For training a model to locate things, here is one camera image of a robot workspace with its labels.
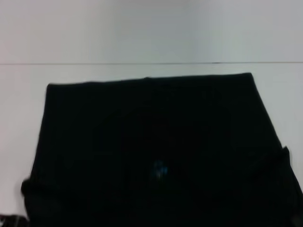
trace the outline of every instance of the white surface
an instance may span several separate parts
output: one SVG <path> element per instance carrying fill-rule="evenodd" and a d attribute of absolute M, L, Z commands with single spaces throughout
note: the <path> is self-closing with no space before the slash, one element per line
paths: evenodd
<path fill-rule="evenodd" d="M 303 64 L 0 66 L 0 211 L 24 214 L 20 185 L 34 160 L 48 83 L 251 71 L 303 184 Z"/>
<path fill-rule="evenodd" d="M 114 65 L 303 62 L 302 12 L 302 0 L 0 0 L 0 213 L 25 214 L 50 82 L 250 71 L 303 185 L 303 64 Z"/>
<path fill-rule="evenodd" d="M 303 61 L 302 0 L 0 0 L 0 63 Z"/>

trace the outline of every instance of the folded shirt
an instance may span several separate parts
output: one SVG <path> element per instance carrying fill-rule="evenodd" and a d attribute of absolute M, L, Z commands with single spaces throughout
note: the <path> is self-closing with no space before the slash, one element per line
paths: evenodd
<path fill-rule="evenodd" d="M 303 198 L 249 73 L 49 85 L 22 192 L 33 227 L 292 226 Z"/>

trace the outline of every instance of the small logo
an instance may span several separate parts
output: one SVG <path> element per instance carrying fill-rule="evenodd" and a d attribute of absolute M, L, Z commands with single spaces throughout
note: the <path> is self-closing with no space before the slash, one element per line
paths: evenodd
<path fill-rule="evenodd" d="M 163 161 L 155 161 L 152 169 L 152 177 L 157 179 L 162 179 L 165 175 L 167 175 L 168 168 L 164 166 Z"/>

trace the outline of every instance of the white backdrop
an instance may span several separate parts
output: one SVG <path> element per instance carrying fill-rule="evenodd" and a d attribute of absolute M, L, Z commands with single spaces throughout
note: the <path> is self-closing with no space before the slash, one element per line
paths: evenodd
<path fill-rule="evenodd" d="M 301 12 L 301 0 L 0 0 L 0 213 L 25 214 L 50 82 L 252 72 L 303 185 Z"/>

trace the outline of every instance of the black t-shirt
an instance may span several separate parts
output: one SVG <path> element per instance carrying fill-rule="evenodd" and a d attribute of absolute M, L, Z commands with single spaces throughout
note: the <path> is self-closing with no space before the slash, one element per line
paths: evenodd
<path fill-rule="evenodd" d="M 302 193 L 251 74 L 49 85 L 32 226 L 288 226 Z"/>

